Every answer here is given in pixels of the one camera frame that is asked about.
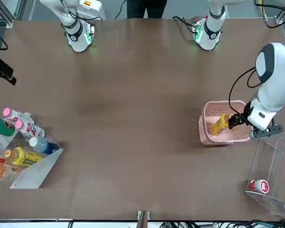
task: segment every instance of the yellow drink bottle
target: yellow drink bottle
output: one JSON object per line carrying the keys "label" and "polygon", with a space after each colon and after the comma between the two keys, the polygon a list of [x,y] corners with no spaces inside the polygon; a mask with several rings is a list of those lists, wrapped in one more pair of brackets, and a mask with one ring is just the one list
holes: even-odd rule
{"label": "yellow drink bottle", "polygon": [[232,116],[232,114],[222,114],[218,121],[216,121],[211,126],[211,134],[219,135],[228,128],[228,119]]}
{"label": "yellow drink bottle", "polygon": [[31,166],[42,159],[36,152],[25,152],[21,147],[14,150],[6,150],[4,156],[14,165]]}

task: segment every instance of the black pants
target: black pants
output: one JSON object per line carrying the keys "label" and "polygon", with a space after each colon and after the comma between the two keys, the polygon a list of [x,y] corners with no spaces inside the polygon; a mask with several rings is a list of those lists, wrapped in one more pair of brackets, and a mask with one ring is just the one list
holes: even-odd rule
{"label": "black pants", "polygon": [[148,18],[162,18],[167,0],[127,0],[127,18],[143,18],[147,9]]}

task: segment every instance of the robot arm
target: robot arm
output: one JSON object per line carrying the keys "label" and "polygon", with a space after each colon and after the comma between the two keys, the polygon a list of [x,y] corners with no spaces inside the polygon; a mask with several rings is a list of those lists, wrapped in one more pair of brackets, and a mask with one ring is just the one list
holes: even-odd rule
{"label": "robot arm", "polygon": [[193,25],[193,39],[204,50],[212,50],[219,41],[226,18],[225,5],[240,4],[244,0],[208,0],[209,16]]}
{"label": "robot arm", "polygon": [[61,20],[69,45],[76,52],[85,51],[92,44],[94,28],[77,14],[80,0],[40,0]]}
{"label": "robot arm", "polygon": [[233,115],[228,122],[230,129],[243,123],[254,126],[250,137],[259,138],[283,131],[281,125],[271,122],[285,106],[285,44],[265,45],[256,58],[256,73],[262,85],[243,113]]}

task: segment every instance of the brown table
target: brown table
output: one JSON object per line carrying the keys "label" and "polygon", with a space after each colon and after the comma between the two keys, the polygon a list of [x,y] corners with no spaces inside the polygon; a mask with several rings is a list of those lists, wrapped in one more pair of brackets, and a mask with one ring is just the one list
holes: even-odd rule
{"label": "brown table", "polygon": [[[59,22],[18,21],[5,35],[1,57],[18,81],[0,80],[0,113],[33,113],[65,152],[42,189],[0,187],[0,218],[134,219],[146,209],[152,219],[276,219],[245,194],[258,141],[205,147],[197,120],[266,43],[284,42],[282,29],[227,19],[206,52],[172,19],[96,25],[84,53]],[[255,91],[243,79],[232,98]]]}

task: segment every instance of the pink basket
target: pink basket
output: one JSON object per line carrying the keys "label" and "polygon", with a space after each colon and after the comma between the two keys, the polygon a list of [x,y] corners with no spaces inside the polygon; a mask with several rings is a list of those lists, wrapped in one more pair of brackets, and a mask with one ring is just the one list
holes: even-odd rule
{"label": "pink basket", "polygon": [[[232,107],[239,112],[244,110],[246,105],[243,101],[231,101]],[[224,145],[242,143],[250,140],[249,132],[252,126],[239,125],[233,129],[226,129],[220,135],[210,134],[210,129],[222,114],[234,114],[229,107],[228,101],[208,101],[202,108],[202,115],[199,118],[199,136],[204,145]]]}

